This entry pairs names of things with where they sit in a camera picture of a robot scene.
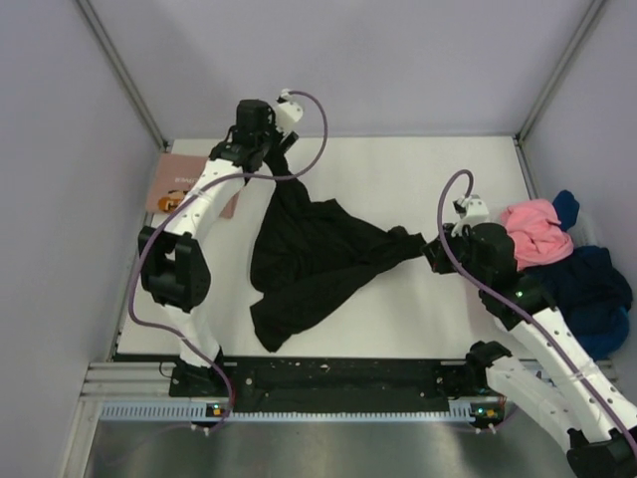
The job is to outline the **black t shirt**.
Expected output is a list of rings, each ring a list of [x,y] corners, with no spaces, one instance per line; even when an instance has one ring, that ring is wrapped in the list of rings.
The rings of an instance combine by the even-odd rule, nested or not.
[[[279,180],[253,248],[250,282],[263,297],[250,314],[258,341],[274,353],[378,275],[421,257],[425,240],[402,226],[382,230],[334,199],[311,200],[279,151],[265,162]]]

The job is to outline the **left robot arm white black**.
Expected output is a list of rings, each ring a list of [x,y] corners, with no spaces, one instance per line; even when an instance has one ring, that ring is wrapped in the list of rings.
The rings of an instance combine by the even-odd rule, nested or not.
[[[220,345],[203,314],[212,274],[202,242],[244,187],[245,175],[261,168],[266,154],[281,138],[275,110],[268,103],[240,101],[235,123],[212,148],[201,175],[167,224],[139,234],[140,252],[145,255],[141,287],[167,314],[167,327],[181,341],[181,360],[195,366],[191,382],[204,394],[219,392],[226,372],[213,362]]]

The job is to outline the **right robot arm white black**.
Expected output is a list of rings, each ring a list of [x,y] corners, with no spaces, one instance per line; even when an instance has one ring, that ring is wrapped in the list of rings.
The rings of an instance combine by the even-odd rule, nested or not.
[[[335,197],[377,225],[403,224],[433,238],[454,217],[452,201],[474,194],[486,223],[529,195],[515,142],[493,137],[353,137],[300,140],[292,171],[315,198]],[[356,358],[456,359],[504,345],[536,360],[544,384],[513,356],[482,358],[464,370],[478,394],[504,394],[567,449],[581,477],[636,473],[636,407],[606,378],[554,306],[530,312],[516,285],[489,285],[453,253],[440,276],[418,259],[374,279],[285,353]]]

